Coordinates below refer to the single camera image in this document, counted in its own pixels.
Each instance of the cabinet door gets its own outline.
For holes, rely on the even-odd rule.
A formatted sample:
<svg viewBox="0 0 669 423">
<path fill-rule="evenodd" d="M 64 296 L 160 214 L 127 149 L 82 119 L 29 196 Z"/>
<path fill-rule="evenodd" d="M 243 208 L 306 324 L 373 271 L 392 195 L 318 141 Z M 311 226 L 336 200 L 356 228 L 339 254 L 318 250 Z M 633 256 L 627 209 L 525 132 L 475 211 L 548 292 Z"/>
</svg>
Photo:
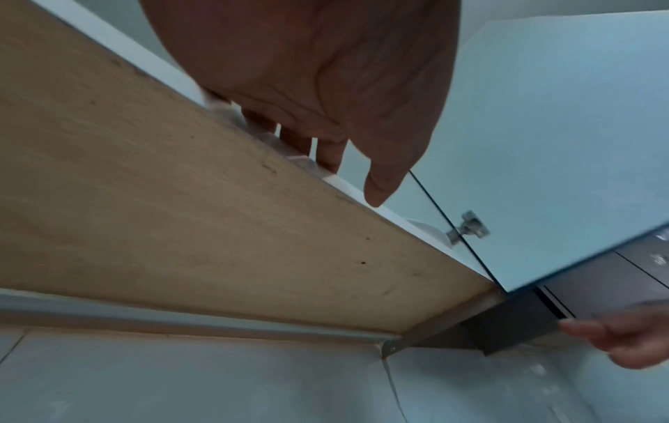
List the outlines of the cabinet door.
<svg viewBox="0 0 669 423">
<path fill-rule="evenodd" d="M 492 22 L 415 174 L 513 291 L 669 221 L 669 13 Z"/>
</svg>

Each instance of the metal bracket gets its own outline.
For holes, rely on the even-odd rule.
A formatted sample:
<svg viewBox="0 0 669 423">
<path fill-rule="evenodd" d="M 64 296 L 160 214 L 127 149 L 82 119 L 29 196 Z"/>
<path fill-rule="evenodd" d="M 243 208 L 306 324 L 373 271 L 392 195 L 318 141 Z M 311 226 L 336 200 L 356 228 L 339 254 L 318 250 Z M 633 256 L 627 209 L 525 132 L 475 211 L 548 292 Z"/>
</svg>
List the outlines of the metal bracket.
<svg viewBox="0 0 669 423">
<path fill-rule="evenodd" d="M 451 245 L 462 241 L 464 235 L 476 235 L 478 238 L 490 235 L 490 231 L 486 228 L 486 225 L 471 210 L 462 215 L 462 220 L 460 227 L 452 229 L 446 234 L 451 241 Z"/>
</svg>

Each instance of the hand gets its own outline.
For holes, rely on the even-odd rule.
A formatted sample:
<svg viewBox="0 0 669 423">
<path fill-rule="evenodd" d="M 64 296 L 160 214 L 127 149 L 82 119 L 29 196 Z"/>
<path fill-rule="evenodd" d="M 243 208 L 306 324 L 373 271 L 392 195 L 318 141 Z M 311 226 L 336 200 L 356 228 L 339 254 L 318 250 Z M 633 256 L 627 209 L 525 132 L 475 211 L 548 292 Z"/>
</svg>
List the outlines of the hand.
<svg viewBox="0 0 669 423">
<path fill-rule="evenodd" d="M 336 172 L 350 139 L 379 206 L 429 143 L 448 92 L 459 0 L 142 0 L 200 85 Z"/>
<path fill-rule="evenodd" d="M 643 305 L 591 321 L 560 321 L 560 329 L 590 342 L 627 369 L 669 359 L 669 302 Z"/>
</svg>

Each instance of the wood grain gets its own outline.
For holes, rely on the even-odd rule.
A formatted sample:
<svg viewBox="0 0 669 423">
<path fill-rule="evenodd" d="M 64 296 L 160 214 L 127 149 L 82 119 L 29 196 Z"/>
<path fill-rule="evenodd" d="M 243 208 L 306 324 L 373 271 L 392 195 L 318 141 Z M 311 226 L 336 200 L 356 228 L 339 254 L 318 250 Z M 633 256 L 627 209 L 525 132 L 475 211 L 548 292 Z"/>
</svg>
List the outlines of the wood grain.
<svg viewBox="0 0 669 423">
<path fill-rule="evenodd" d="M 0 12 L 0 286 L 390 332 L 494 289 L 32 3 Z"/>
</svg>

